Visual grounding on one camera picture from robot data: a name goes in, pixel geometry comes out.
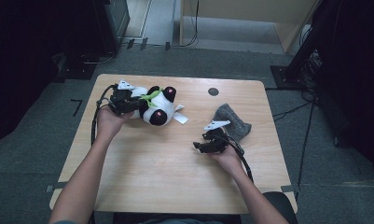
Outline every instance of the metal stand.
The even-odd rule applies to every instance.
[[[312,31],[306,37],[306,40],[303,42],[302,46],[300,46],[297,55],[295,55],[294,60],[292,60],[288,66],[272,65],[270,67],[278,89],[306,89],[305,86],[298,82],[301,66],[314,52],[314,42],[319,37],[320,32],[322,32],[331,13],[336,10],[338,5],[339,0],[329,1],[327,3],[323,13],[312,27]]]
[[[55,82],[63,83],[66,79],[90,80],[95,68],[96,64],[94,63],[75,63],[67,59]]]

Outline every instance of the panda plush toy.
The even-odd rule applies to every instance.
[[[134,111],[132,118],[140,117],[146,123],[163,126],[170,122],[174,114],[174,98],[176,89],[174,87],[154,86],[145,92],[145,88],[137,87],[132,92],[132,96],[141,96],[145,102]]]

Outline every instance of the black cable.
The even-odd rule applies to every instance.
[[[199,15],[199,0],[198,0],[198,4],[196,5],[195,24],[193,24],[193,20],[192,20],[192,24],[195,26],[195,34],[192,36],[192,39],[189,41],[188,44],[180,45],[180,47],[183,47],[183,48],[184,47],[189,47],[193,43],[195,43],[196,39],[198,39],[198,15]]]
[[[312,31],[312,26],[309,27],[309,29],[305,32],[305,34],[303,34],[303,36],[302,36],[302,32],[300,32],[300,34],[299,34],[299,46],[301,46],[303,44],[303,42],[305,42],[305,36],[308,35],[311,31]]]
[[[272,87],[267,87],[265,88],[265,91],[282,91],[282,89],[279,89],[279,88],[272,88]]]
[[[115,56],[114,52],[110,52],[110,53],[111,53],[111,56],[107,60],[104,60],[104,61],[101,61],[101,62],[83,62],[83,63],[85,63],[85,64],[102,64],[102,63],[108,63]]]
[[[228,139],[225,139],[225,138],[223,138],[221,136],[213,135],[213,137],[219,138],[219,139],[225,141],[226,143],[228,143],[231,147],[233,147],[235,149],[237,155],[239,156],[240,160],[242,161],[242,164],[244,165],[244,168],[245,168],[245,171],[247,172],[248,177],[254,183],[254,178],[253,178],[253,175],[251,173],[250,166],[248,165],[247,161],[245,160],[244,156],[241,153],[242,147],[239,145],[239,143],[237,143],[233,138],[231,138],[228,135],[227,135],[227,138],[231,139],[237,145],[237,147],[235,147]]]
[[[91,132],[90,132],[90,144],[93,145],[94,140],[96,139],[96,123],[97,123],[97,114],[99,113],[99,110],[104,107],[105,105],[102,105],[102,101],[107,94],[108,90],[111,88],[116,88],[117,85],[111,85],[105,89],[102,96],[100,97],[100,100],[96,102],[96,111],[94,112],[93,121],[91,122]]]
[[[276,117],[276,116],[280,116],[280,115],[282,115],[280,118],[275,119],[274,122],[276,122],[276,121],[279,120],[279,119],[283,119],[287,114],[289,114],[289,113],[293,113],[293,112],[297,111],[298,109],[301,109],[303,106],[308,105],[308,104],[310,104],[310,103],[311,103],[311,102],[308,102],[308,103],[306,103],[306,104],[304,104],[304,105],[300,105],[300,106],[295,107],[295,108],[293,108],[293,109],[291,109],[291,110],[288,110],[288,111],[286,111],[286,112],[283,112],[283,113],[279,113],[279,114],[275,114],[275,115],[273,115],[273,117]]]
[[[303,142],[303,148],[302,148],[302,156],[300,158],[299,176],[298,176],[298,182],[297,182],[299,190],[300,190],[300,188],[299,188],[300,180],[302,179],[303,162],[305,160],[306,145],[307,145],[307,142],[308,142],[309,131],[310,131],[311,124],[312,124],[312,111],[313,111],[313,109],[314,109],[314,104],[312,104],[312,109],[311,109],[311,112],[310,112],[310,115],[309,115],[308,130],[306,131],[306,134],[305,134],[305,140]],[[296,195],[296,200],[297,201],[298,201],[298,195],[299,195],[299,193],[297,192],[297,195]]]
[[[96,224],[96,219],[94,218],[94,211],[90,215],[90,222],[89,224]]]

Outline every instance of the hand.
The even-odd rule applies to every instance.
[[[228,146],[222,153],[209,153],[208,156],[217,161],[232,176],[240,171],[244,173],[240,157],[231,146]]]
[[[123,123],[132,115],[133,112],[117,116],[108,106],[102,107],[97,115],[97,136],[106,136],[112,139],[119,132]]]

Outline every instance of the black ear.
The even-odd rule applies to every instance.
[[[161,109],[157,109],[155,110],[154,113],[152,113],[151,118],[149,119],[149,123],[160,126],[166,123],[166,120],[167,120],[166,112],[164,112]]]
[[[166,89],[164,89],[163,91],[163,95],[164,97],[170,101],[170,102],[174,102],[174,98],[175,98],[175,95],[177,94],[177,91],[175,90],[174,87],[166,87]]]
[[[153,86],[153,87],[151,87],[151,89],[149,89],[149,91],[146,94],[150,95],[152,92],[158,91],[158,90],[160,90],[159,86]]]
[[[144,118],[144,113],[149,108],[148,103],[146,101],[143,101],[142,104],[138,107],[138,111],[140,112],[140,118]]]

